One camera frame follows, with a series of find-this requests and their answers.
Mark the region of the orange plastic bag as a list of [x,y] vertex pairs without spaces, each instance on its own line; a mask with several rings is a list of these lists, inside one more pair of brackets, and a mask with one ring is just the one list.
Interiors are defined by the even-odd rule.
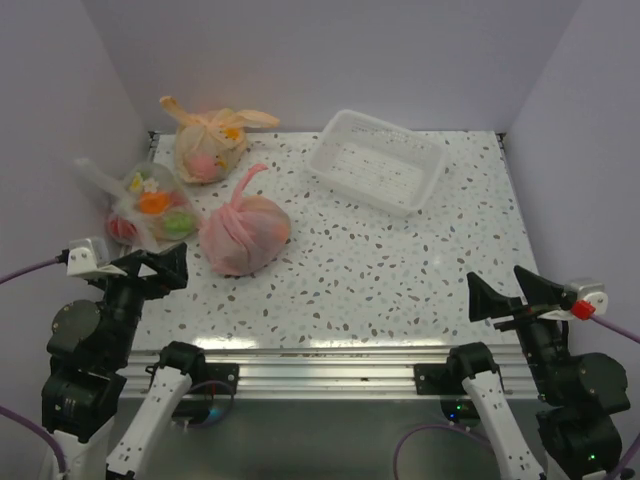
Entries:
[[246,129],[275,128],[280,120],[256,110],[230,108],[201,114],[188,113],[175,98],[159,100],[178,124],[174,165],[183,181],[211,184],[225,180],[247,149]]

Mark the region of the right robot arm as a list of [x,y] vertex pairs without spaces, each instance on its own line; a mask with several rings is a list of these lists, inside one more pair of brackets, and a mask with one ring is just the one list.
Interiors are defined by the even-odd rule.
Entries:
[[635,478],[629,464],[639,446],[624,449],[612,420],[630,408],[624,367],[604,353],[573,355],[568,346],[569,322],[603,321],[604,285],[589,279],[560,285],[521,266],[514,274],[518,297],[469,273],[469,319],[492,319],[496,330],[515,332],[538,398],[549,407],[536,415],[546,461],[538,462],[524,439],[486,344],[459,345],[441,364],[415,365],[417,394],[439,397],[450,430],[479,422],[503,479]]

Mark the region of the pink plastic bag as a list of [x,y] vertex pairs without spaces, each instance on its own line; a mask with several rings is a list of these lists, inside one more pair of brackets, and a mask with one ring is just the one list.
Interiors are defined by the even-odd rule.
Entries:
[[291,220],[286,212],[262,195],[245,194],[251,180],[266,169],[264,164],[252,166],[230,200],[200,225],[200,247],[216,274],[250,275],[275,259],[289,239]]

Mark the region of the left black base bracket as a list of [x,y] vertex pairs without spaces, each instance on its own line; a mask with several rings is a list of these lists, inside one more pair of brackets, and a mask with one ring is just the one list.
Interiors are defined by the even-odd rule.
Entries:
[[235,395],[240,379],[240,366],[237,363],[207,363],[202,369],[197,389],[199,394],[215,396]]

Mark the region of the clear plastic bag with fruit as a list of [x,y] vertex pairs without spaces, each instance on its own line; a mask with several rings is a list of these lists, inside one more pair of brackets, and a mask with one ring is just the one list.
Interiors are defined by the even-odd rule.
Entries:
[[141,162],[122,178],[114,178],[90,159],[74,161],[78,173],[109,197],[107,233],[132,248],[158,252],[196,233],[200,215],[169,168]]

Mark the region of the black base bracket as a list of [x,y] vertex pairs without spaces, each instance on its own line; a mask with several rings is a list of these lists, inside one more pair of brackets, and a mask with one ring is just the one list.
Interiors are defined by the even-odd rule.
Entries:
[[451,395],[454,392],[445,363],[415,364],[413,378],[419,396]]
[[237,363],[207,363],[202,369],[197,389],[199,394],[215,396],[235,395],[240,379],[240,366]]

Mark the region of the aluminium mounting rail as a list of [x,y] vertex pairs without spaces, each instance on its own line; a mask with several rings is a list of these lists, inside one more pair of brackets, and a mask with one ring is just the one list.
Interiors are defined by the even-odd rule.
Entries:
[[[509,400],[533,400],[537,391],[515,346],[491,346]],[[413,367],[444,363],[450,346],[205,350],[210,364],[239,367],[238,399],[409,400],[416,395]],[[145,370],[157,360],[134,351],[122,373],[122,396],[142,398],[150,384]]]

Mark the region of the right black base bracket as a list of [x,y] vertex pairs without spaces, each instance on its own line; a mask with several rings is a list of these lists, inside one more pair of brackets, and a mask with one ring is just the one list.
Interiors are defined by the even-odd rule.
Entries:
[[413,378],[419,396],[451,395],[454,392],[445,363],[415,364]]

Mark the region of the white plastic basket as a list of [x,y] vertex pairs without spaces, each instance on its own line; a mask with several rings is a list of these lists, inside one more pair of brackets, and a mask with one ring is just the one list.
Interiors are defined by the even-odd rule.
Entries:
[[406,217],[424,208],[446,161],[445,148],[424,134],[341,110],[319,135],[306,166],[334,191]]

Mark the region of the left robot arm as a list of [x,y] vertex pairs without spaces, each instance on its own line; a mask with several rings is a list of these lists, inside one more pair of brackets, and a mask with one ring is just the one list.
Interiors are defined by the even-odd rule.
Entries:
[[101,290],[97,302],[59,310],[47,344],[50,375],[42,389],[42,425],[53,441],[60,479],[142,479],[161,434],[221,422],[235,403],[239,367],[211,364],[203,349],[173,341],[146,367],[146,396],[116,445],[109,444],[143,306],[188,283],[187,246],[133,251],[108,260],[101,239],[71,243],[57,257],[70,277]]

